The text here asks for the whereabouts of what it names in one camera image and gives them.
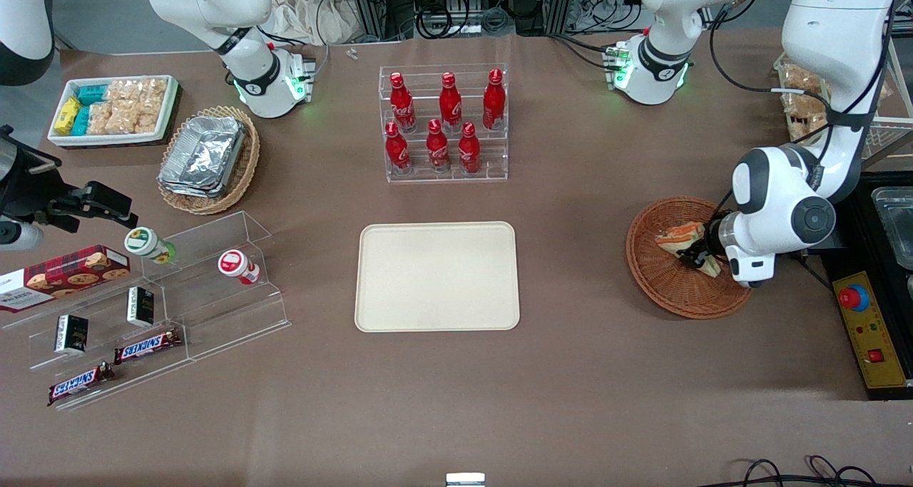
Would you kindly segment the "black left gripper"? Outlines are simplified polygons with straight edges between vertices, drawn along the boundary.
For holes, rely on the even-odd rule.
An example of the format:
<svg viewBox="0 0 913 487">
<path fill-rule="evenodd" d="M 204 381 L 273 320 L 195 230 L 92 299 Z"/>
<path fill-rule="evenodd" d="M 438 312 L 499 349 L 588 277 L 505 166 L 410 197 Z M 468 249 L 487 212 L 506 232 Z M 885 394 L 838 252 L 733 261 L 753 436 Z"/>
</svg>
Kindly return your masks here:
<svg viewBox="0 0 913 487">
<path fill-rule="evenodd" d="M 722 244 L 722 226 L 728 216 L 714 216 L 705 224 L 705 250 L 676 250 L 678 261 L 691 269 L 698 269 L 705 275 L 720 275 L 720 263 L 727 262 L 726 247 Z"/>
</svg>

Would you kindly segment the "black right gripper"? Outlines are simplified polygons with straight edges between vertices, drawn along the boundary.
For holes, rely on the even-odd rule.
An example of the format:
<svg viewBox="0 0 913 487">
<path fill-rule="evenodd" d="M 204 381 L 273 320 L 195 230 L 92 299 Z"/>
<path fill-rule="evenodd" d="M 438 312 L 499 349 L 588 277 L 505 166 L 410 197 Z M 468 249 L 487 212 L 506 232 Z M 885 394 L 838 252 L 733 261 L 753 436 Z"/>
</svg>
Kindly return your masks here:
<svg viewBox="0 0 913 487">
<path fill-rule="evenodd" d="M 64 194 L 58 169 L 62 161 L 21 143 L 12 136 L 12 126 L 3 125 L 2 138 L 2 215 L 11 220 L 55 227 L 77 233 L 82 218 L 110 220 L 127 228 L 139 226 L 131 212 L 133 199 L 100 182 L 68 191 L 63 197 L 63 213 L 49 208 Z"/>
</svg>

